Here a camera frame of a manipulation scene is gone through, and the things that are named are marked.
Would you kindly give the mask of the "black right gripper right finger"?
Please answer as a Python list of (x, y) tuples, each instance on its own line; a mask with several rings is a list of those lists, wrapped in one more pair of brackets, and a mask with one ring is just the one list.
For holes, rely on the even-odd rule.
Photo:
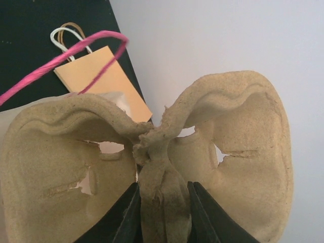
[(192, 219), (188, 242), (258, 242), (222, 209), (200, 183), (189, 181), (187, 187)]

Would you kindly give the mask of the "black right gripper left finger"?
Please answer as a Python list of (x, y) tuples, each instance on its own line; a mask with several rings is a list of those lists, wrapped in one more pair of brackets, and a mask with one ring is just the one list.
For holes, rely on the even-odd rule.
[(132, 183), (111, 209), (76, 242), (140, 242), (141, 197)]

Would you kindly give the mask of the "brown pulp cup carrier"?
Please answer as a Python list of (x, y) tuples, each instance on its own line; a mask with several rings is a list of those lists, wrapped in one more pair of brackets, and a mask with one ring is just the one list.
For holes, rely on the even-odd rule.
[(135, 181), (145, 242), (188, 240), (189, 181), (258, 241), (278, 242), (293, 171), (288, 118), (271, 82), (254, 71), (205, 75), (158, 127), (95, 94), (14, 110), (1, 149), (9, 242), (73, 242)]

